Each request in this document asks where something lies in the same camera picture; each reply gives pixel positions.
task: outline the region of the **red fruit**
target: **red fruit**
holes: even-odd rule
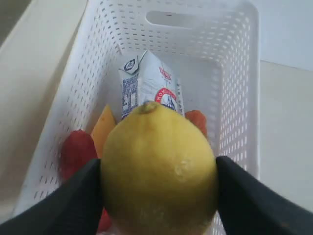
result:
[[[102,211],[101,219],[99,221],[98,230],[97,232],[105,232],[112,226],[111,219],[109,218],[108,213],[105,209]]]
[[[97,158],[97,152],[91,136],[82,130],[71,132],[61,148],[62,179],[68,180],[93,158]]]
[[[192,110],[185,113],[185,117],[191,121],[196,127],[198,127],[201,132],[207,137],[207,130],[206,130],[206,117],[201,111],[199,110]]]

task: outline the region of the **white countertop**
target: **white countertop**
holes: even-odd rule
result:
[[[17,199],[86,1],[34,0],[0,48],[0,222]],[[261,62],[261,181],[311,211],[312,76]]]

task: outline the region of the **basket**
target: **basket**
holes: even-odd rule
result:
[[[256,8],[215,0],[90,0],[14,215],[59,187],[59,149],[71,131],[90,132],[107,103],[121,118],[117,68],[147,49],[181,79],[185,110],[207,116],[214,153],[258,177]],[[208,233],[224,234],[218,214]]]

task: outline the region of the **milk carton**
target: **milk carton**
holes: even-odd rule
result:
[[[119,68],[122,81],[122,119],[146,101],[158,102],[184,115],[180,81],[150,51]]]

